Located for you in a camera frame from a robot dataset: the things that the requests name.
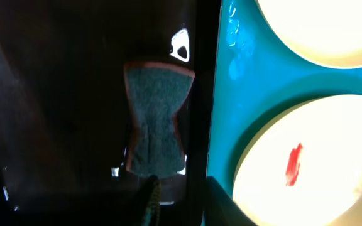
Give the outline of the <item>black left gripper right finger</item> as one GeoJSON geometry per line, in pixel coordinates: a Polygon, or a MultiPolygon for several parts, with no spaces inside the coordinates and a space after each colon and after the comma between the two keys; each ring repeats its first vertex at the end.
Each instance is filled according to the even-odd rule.
{"type": "Polygon", "coordinates": [[[256,226],[212,176],[206,178],[204,196],[206,226],[256,226]]]}

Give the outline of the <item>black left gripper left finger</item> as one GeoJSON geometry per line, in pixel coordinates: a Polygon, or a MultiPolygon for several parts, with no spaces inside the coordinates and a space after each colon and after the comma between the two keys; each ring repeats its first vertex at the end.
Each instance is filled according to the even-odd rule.
{"type": "Polygon", "coordinates": [[[131,205],[132,226],[159,226],[161,212],[161,183],[150,176],[138,190],[131,205]]]}

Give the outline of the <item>green and orange sponge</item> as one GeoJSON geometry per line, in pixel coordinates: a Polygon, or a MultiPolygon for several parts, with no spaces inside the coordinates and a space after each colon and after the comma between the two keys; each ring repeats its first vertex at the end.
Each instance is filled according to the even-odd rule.
{"type": "Polygon", "coordinates": [[[126,169],[140,177],[168,178],[185,169],[177,115],[195,73],[164,62],[129,62],[124,84],[132,118],[126,169]]]}

